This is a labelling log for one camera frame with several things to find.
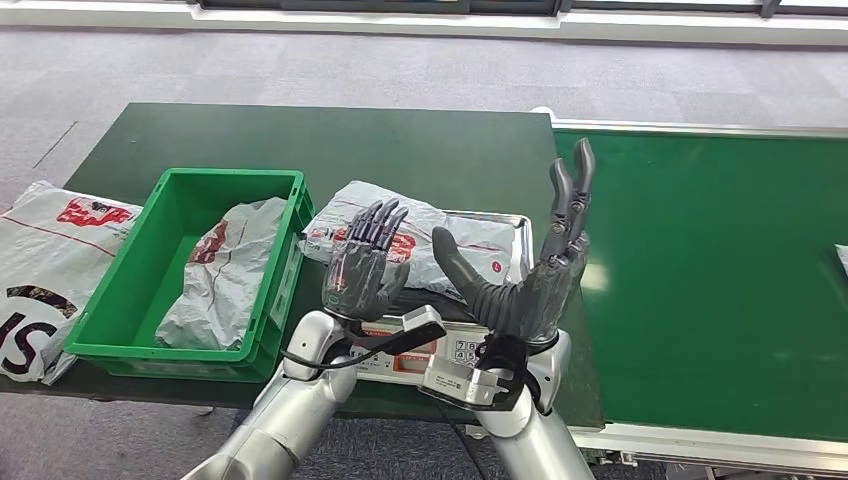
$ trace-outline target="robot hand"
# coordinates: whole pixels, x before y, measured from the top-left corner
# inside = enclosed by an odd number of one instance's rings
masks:
[[[551,225],[539,261],[519,284],[487,282],[462,257],[448,230],[433,229],[433,254],[439,267],[465,298],[477,322],[496,334],[537,346],[556,341],[563,307],[586,267],[589,238],[583,227],[591,200],[595,158],[585,138],[574,147],[574,164],[576,181],[572,181],[560,159],[551,166]]]
[[[330,313],[352,320],[374,321],[386,313],[406,284],[409,264],[398,265],[380,288],[392,239],[409,212],[395,211],[399,201],[377,201],[356,214],[344,240],[333,248],[321,299]]]

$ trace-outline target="robotic arm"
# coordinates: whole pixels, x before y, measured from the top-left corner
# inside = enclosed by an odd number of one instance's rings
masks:
[[[594,157],[586,139],[575,146],[574,163],[576,181],[560,160],[551,167],[551,225],[539,261],[520,284],[485,282],[458,252],[450,232],[433,231],[436,261],[477,323],[492,333],[478,349],[480,360],[473,368],[431,356],[419,389],[473,411],[513,480],[593,480],[553,410],[571,353],[570,337],[557,323],[579,284],[589,243],[583,226]],[[325,311],[300,320],[283,351],[284,361],[250,416],[183,480],[289,478],[353,391],[356,363],[378,352],[400,354],[445,335],[441,317],[429,306],[404,315],[403,331],[392,336],[362,332],[361,321],[383,316],[409,274],[408,265],[401,265],[380,285],[386,252],[407,213],[397,207],[396,200],[377,202],[354,218],[328,266]],[[354,343],[371,353],[351,358]]]

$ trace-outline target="package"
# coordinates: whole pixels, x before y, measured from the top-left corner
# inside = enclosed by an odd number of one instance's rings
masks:
[[[141,207],[36,182],[0,216],[0,374],[51,385],[65,337]]]
[[[421,385],[430,355],[434,354],[474,366],[477,362],[477,346],[483,342],[489,330],[479,325],[456,322],[444,322],[444,326],[447,335],[426,345],[400,355],[380,352],[357,364],[356,377],[375,382]],[[402,329],[401,320],[397,317],[384,317],[377,322],[362,324],[362,330],[373,337],[387,337]],[[351,350],[355,357],[367,352],[359,346]]]
[[[286,201],[231,208],[188,257],[183,293],[156,329],[173,348],[238,350],[250,322]]]
[[[400,205],[409,209],[409,215],[389,248],[384,282],[392,278],[398,263],[408,261],[410,273],[406,288],[424,288],[461,300],[462,297],[433,258],[430,235],[433,227],[441,226],[453,233],[459,251],[483,278],[497,285],[504,283],[515,238],[512,226],[450,216],[427,203],[360,181],[350,182],[336,192],[327,206],[309,222],[303,231],[304,239],[299,242],[303,254],[324,264],[329,263],[333,245],[342,241],[354,215],[377,200],[387,202],[392,198],[399,198]]]

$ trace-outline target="red printed logo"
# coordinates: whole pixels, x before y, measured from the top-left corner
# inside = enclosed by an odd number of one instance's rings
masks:
[[[333,232],[333,243],[339,243],[344,240],[345,233],[347,233],[347,227],[345,228],[337,228],[335,232]]]
[[[191,250],[188,263],[206,265],[215,261],[215,254],[227,240],[227,221],[221,220],[211,232],[207,232]]]
[[[78,227],[99,227],[107,223],[124,223],[132,217],[129,210],[112,207],[89,198],[74,198],[56,217],[57,222]]]
[[[405,233],[396,233],[392,238],[392,245],[389,247],[386,260],[394,263],[405,262],[412,255],[413,248],[415,248],[415,237]]]

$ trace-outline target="black cable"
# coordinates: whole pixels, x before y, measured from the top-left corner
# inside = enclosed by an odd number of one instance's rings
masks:
[[[462,443],[462,446],[465,447],[465,452],[468,453],[468,456],[471,457],[471,461],[474,462],[474,466],[477,468],[477,473],[480,474],[480,478],[483,480],[489,480],[489,476],[486,474],[486,471],[483,469],[483,465],[480,464],[480,460],[477,458],[477,455],[474,453],[474,450],[471,448],[471,442],[468,441],[467,436],[459,429],[459,425],[453,421],[452,418],[448,416],[447,413],[442,409],[442,406],[439,404],[439,401],[436,399],[432,399],[433,404],[436,405],[436,410],[439,411],[439,414],[442,416],[445,421],[447,421],[451,428],[453,428],[453,433],[459,438],[459,442]]]
[[[348,360],[346,362],[315,363],[315,362],[310,362],[309,360],[307,360],[303,357],[297,356],[297,355],[295,355],[291,352],[287,352],[285,350],[282,350],[283,357],[288,358],[289,360],[291,360],[294,363],[303,365],[304,367],[314,368],[316,370],[336,370],[336,369],[339,369],[339,368],[350,367],[350,366],[356,365],[357,363],[362,363],[365,360],[368,360],[369,358],[373,357],[374,355],[377,355],[378,353],[380,353],[380,352],[378,352],[377,350],[372,350],[372,351],[366,353],[365,355],[361,355],[359,357],[354,358],[353,360]]]

